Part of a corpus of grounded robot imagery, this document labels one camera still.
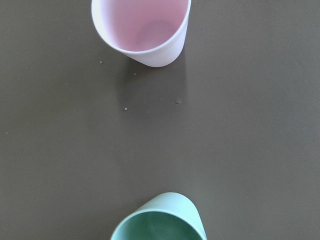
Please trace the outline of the pink plastic cup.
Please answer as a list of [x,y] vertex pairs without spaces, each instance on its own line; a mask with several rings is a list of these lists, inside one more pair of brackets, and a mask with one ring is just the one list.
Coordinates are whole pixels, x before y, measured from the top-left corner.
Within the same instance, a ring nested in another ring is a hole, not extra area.
[[159,68],[181,54],[191,5],[190,0],[93,0],[91,17],[108,46]]

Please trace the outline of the green plastic cup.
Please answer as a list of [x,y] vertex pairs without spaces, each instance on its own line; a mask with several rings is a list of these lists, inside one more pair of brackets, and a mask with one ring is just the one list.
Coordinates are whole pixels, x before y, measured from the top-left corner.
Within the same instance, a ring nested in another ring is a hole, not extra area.
[[176,192],[152,198],[125,217],[112,240],[206,240],[207,235],[195,204]]

